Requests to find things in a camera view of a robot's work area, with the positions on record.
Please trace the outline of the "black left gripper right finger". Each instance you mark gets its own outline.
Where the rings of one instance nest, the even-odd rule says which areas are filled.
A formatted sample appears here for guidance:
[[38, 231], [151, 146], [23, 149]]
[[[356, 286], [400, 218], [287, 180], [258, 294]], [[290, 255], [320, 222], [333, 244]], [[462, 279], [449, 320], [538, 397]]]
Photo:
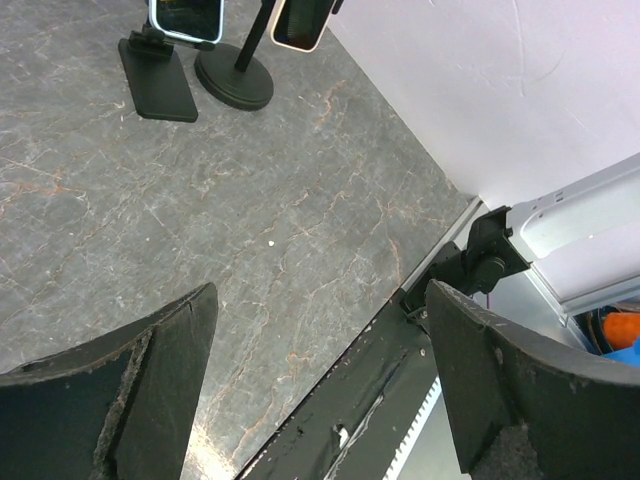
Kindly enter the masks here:
[[638, 368], [538, 334], [438, 281], [426, 306], [462, 472], [638, 478]]

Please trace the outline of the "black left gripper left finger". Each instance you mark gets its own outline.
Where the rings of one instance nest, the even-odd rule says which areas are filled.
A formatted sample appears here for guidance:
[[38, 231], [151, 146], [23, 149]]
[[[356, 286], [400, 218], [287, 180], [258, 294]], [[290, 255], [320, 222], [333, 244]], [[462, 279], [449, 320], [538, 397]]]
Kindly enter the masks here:
[[2, 374], [2, 478], [179, 478], [217, 316], [217, 289], [205, 283]]

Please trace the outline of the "black folding phone stand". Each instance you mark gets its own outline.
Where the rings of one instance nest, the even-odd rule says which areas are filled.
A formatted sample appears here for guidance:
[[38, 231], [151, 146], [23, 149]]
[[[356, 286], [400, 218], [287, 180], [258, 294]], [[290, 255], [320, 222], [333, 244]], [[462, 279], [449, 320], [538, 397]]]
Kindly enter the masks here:
[[175, 45], [213, 51], [215, 44], [168, 37], [148, 24], [118, 43], [136, 112], [145, 119], [193, 123], [198, 118]]

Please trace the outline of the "black round base phone holder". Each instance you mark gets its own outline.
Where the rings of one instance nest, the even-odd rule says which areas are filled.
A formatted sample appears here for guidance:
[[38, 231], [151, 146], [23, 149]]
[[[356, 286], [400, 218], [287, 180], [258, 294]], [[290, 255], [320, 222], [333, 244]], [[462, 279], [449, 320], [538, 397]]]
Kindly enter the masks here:
[[[338, 14], [343, 5], [341, 1], [334, 1], [332, 15]], [[194, 70], [201, 85], [227, 106], [257, 111], [267, 106], [273, 97], [271, 74], [254, 54], [262, 36], [269, 36], [268, 25], [275, 2], [261, 3], [242, 47], [220, 43], [213, 51], [202, 51], [195, 58]]]

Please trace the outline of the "blue case phone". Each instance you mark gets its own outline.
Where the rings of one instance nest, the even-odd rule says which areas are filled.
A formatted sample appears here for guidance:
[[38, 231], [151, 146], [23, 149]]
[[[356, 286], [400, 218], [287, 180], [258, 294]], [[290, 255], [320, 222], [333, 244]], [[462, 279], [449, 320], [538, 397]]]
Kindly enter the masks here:
[[148, 0], [150, 25], [171, 39], [217, 44], [223, 34], [223, 0]]

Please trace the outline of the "beige case phone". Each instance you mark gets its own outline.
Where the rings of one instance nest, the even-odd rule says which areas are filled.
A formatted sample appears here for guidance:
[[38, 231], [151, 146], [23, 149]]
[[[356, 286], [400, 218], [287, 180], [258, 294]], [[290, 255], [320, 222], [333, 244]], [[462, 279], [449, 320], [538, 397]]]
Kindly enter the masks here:
[[268, 33], [279, 47], [301, 53], [314, 51], [326, 29], [334, 0], [279, 0], [275, 2]]

